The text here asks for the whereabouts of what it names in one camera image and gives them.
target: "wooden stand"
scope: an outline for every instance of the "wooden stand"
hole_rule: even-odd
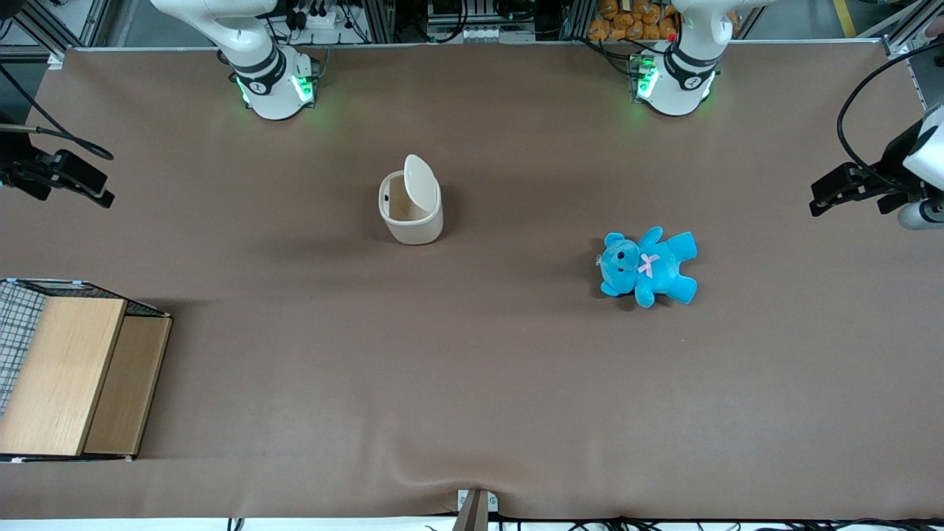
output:
[[[57,295],[45,299],[0,418],[0,454],[137,455],[172,319],[91,284],[63,285],[80,287],[48,290]]]

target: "pink bow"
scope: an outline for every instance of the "pink bow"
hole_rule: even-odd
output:
[[[645,264],[642,264],[641,266],[639,266],[639,272],[640,273],[645,272],[647,277],[652,278],[652,263],[655,262],[656,260],[659,260],[659,255],[653,254],[652,256],[649,256],[643,253],[642,255],[639,256],[639,258],[642,258],[643,262],[645,262]]]

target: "trash can lid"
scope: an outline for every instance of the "trash can lid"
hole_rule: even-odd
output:
[[[435,212],[439,201],[439,186],[432,168],[416,155],[408,155],[403,164],[403,184],[413,203],[426,212]]]

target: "yellow floor line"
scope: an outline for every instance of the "yellow floor line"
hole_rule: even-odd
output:
[[[839,17],[839,23],[842,25],[843,35],[847,39],[855,37],[857,33],[855,26],[852,24],[852,15],[849,14],[849,6],[846,5],[846,0],[833,0],[833,5],[835,6],[835,14]]]

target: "green led light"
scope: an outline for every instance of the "green led light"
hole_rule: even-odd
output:
[[[249,94],[245,93],[245,86],[243,85],[243,81],[239,79],[238,77],[236,77],[236,84],[239,85],[239,90],[241,93],[243,93],[243,101],[245,102],[246,105],[249,105]]]
[[[295,91],[298,93],[298,97],[302,101],[309,101],[312,99],[312,83],[307,79],[299,79],[298,77],[292,76],[292,84],[295,85]]]
[[[701,93],[701,99],[708,97],[708,94],[711,93],[711,82],[714,80],[715,80],[715,73],[712,72],[712,74],[708,77],[708,80],[705,81],[705,92]]]
[[[652,67],[649,72],[639,80],[639,91],[637,95],[639,97],[650,97],[652,95],[652,89],[655,87],[655,82],[659,80],[659,69]]]

